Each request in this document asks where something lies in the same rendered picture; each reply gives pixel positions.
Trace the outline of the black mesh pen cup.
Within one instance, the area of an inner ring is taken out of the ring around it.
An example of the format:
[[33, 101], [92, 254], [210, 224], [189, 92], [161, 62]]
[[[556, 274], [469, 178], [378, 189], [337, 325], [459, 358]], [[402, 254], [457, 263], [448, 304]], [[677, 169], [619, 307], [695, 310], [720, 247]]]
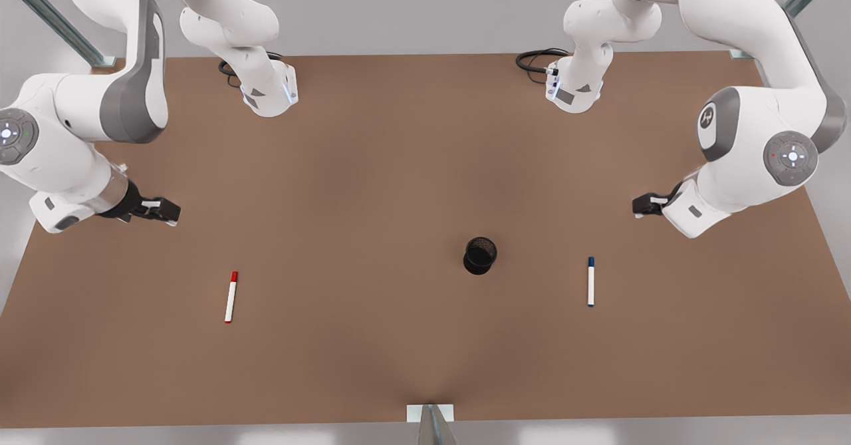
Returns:
[[489, 272], [497, 258], [495, 242], [487, 237], [474, 237], [465, 246], [463, 265], [472, 275], [483, 275]]

